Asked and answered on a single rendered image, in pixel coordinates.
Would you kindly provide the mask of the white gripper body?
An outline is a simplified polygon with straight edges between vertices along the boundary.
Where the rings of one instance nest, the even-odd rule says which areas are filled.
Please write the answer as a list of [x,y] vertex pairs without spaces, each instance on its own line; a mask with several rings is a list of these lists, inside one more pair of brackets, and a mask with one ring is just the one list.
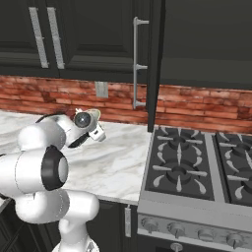
[[89,133],[90,137],[97,142],[102,142],[106,136],[105,132],[99,124],[96,125],[95,129]]

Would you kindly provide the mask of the black open cabinet door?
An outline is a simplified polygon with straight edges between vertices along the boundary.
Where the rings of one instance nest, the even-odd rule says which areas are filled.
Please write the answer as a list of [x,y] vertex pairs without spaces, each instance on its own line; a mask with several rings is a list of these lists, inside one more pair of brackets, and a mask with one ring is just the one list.
[[149,132],[154,131],[156,120],[164,22],[165,0],[151,0],[149,62],[147,75],[147,111]]

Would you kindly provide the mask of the black lower cabinet door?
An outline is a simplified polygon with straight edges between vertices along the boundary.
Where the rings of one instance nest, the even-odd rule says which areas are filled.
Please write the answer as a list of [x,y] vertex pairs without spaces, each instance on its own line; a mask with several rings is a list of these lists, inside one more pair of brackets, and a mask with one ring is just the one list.
[[[131,236],[125,234],[125,213],[130,214]],[[138,252],[137,207],[116,202],[99,201],[97,216],[87,223],[87,230],[99,252]]]

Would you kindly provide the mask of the black upper cabinet door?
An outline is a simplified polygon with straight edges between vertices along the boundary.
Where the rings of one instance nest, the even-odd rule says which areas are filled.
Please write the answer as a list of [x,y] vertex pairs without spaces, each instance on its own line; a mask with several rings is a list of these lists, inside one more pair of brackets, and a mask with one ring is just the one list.
[[62,79],[131,83],[141,0],[46,0]]
[[38,77],[46,70],[40,64],[29,7],[35,7],[32,0],[0,0],[0,75]]

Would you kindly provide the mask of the black open upper cabinet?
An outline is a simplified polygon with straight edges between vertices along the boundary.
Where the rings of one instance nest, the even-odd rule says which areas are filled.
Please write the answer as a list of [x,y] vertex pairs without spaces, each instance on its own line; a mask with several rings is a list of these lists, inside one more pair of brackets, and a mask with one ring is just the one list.
[[165,0],[160,81],[252,90],[252,0]]

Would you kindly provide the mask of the grey stove knob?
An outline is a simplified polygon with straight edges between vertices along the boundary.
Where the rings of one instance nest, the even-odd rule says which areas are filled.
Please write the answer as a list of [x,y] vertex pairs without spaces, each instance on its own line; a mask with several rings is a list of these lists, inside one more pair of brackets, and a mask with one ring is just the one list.
[[168,226],[168,230],[171,234],[173,234],[176,238],[179,236],[183,236],[185,234],[184,226],[179,222],[173,222]]
[[241,247],[243,245],[243,238],[241,235],[233,233],[229,234],[226,238],[226,243],[233,249]]
[[207,228],[200,229],[198,231],[198,237],[202,241],[213,242],[214,241],[214,233]]
[[148,233],[158,230],[158,223],[151,218],[142,219],[142,226],[148,231]]

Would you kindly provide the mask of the grey gas stove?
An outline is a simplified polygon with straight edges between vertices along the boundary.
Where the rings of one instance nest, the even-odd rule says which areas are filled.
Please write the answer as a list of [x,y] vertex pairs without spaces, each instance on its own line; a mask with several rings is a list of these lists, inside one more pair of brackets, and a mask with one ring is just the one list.
[[[252,136],[156,127],[137,213],[139,252],[252,252]],[[169,232],[173,222],[183,236]],[[213,242],[199,239],[203,228]],[[243,238],[236,249],[226,243],[233,233]]]

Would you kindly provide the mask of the grey wall outlet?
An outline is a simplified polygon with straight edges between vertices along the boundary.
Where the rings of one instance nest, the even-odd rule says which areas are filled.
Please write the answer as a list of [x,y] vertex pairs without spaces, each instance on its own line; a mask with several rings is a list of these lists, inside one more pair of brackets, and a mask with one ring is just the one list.
[[97,97],[108,97],[108,83],[107,82],[95,82],[95,92]]

